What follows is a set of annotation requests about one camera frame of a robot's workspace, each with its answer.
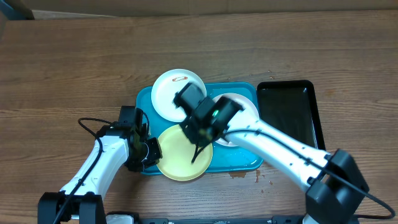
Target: yellow plate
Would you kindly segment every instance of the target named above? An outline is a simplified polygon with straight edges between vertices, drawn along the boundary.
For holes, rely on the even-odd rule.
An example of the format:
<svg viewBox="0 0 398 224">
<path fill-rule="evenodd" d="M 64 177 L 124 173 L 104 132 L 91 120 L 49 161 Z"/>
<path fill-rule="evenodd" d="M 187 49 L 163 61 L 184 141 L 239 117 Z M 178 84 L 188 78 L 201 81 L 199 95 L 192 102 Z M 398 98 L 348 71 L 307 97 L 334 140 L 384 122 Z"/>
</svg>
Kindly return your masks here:
<svg viewBox="0 0 398 224">
<path fill-rule="evenodd" d="M 177 124 L 167 128 L 158 138 L 163 158 L 157 167 L 168 178 L 179 181 L 192 180 L 204 173 L 213 158 L 213 145 L 209 144 L 193 164 L 195 145 L 185 137 Z"/>
</svg>

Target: wooden table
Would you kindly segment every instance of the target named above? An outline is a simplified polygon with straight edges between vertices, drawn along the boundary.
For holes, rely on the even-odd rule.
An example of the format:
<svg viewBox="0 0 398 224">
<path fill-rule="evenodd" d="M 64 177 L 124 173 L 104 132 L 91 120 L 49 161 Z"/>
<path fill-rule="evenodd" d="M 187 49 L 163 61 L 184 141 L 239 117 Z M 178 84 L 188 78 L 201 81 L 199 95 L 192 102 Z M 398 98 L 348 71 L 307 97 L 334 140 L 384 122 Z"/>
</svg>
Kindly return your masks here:
<svg viewBox="0 0 398 224">
<path fill-rule="evenodd" d="M 397 21 L 398 11 L 348 11 L 7 22 L 0 222 L 35 223 L 40 196 L 80 168 L 93 138 L 78 118 L 116 120 L 173 68 L 204 82 L 310 80 L 326 148 L 354 155 L 371 193 L 398 209 Z M 267 163 L 187 183 L 123 167 L 104 206 L 173 219 L 305 212 L 304 194 Z M 386 214 L 369 200 L 358 213 Z"/>
</svg>

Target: red mark on plate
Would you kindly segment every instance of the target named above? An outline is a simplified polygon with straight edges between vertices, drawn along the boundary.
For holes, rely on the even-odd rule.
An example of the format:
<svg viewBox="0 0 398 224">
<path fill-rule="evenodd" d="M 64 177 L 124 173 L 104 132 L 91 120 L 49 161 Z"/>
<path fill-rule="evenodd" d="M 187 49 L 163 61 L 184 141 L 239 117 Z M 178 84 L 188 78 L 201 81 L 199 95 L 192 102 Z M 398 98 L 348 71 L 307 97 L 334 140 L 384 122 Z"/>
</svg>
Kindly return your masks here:
<svg viewBox="0 0 398 224">
<path fill-rule="evenodd" d="M 177 77 L 177 78 L 173 78 L 173 82 L 178 82 L 178 81 L 187 80 L 187 79 L 188 79 L 188 77 Z"/>
</svg>

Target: teal tray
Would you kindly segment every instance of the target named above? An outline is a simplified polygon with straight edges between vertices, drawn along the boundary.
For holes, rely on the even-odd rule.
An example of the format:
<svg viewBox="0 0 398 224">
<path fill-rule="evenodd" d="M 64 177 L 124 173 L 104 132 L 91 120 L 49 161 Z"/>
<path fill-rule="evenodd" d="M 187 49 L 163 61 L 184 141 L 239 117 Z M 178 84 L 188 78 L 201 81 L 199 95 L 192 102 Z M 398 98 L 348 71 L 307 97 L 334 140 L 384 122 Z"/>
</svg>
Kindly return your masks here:
<svg viewBox="0 0 398 224">
<path fill-rule="evenodd" d="M 207 83 L 207 95 L 214 98 L 223 93 L 237 93 L 251 100 L 258 110 L 256 89 L 249 83 Z M 150 121 L 150 134 L 159 137 L 167 128 L 178 123 L 168 121 L 156 113 L 150 99 L 152 87 L 145 87 L 137 95 L 136 106 L 142 109 Z M 262 159 L 241 147 L 226 147 L 213 142 L 213 159 L 206 172 L 228 172 L 239 170 L 255 170 L 262 164 Z M 142 172 L 147 175 L 162 174 L 157 166 L 147 168 Z"/>
</svg>

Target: white plate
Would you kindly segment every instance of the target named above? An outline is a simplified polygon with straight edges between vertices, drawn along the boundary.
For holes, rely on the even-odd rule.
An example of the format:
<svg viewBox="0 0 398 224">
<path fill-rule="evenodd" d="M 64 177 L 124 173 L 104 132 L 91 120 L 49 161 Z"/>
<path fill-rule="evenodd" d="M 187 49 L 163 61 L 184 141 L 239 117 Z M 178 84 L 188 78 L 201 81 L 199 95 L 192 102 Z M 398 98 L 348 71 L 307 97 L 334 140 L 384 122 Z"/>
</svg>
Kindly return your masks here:
<svg viewBox="0 0 398 224">
<path fill-rule="evenodd" d="M 152 87 L 150 98 L 156 112 L 164 119 L 173 122 L 181 122 L 187 116 L 184 110 L 176 108 L 173 103 L 175 94 L 179 92 L 188 82 L 199 86 L 206 96 L 206 87 L 203 81 L 195 73 L 185 69 L 174 69 L 163 73 Z"/>
<path fill-rule="evenodd" d="M 243 109 L 245 110 L 249 110 L 251 114 L 253 114 L 256 118 L 260 118 L 259 116 L 259 112 L 256 108 L 256 106 L 254 106 L 253 102 L 251 102 L 249 99 L 247 99 L 246 97 L 237 94 L 237 93 L 224 93 L 221 95 L 218 95 L 216 97 L 213 98 L 214 102 L 217 102 L 222 96 L 225 96 L 231 100 L 234 100 L 235 102 L 239 103 L 240 105 L 243 106 Z M 233 147 L 233 146 L 237 146 L 231 142 L 226 142 L 224 139 L 218 139 L 216 141 L 218 144 L 223 145 L 223 146 L 229 146 L 229 147 Z"/>
</svg>

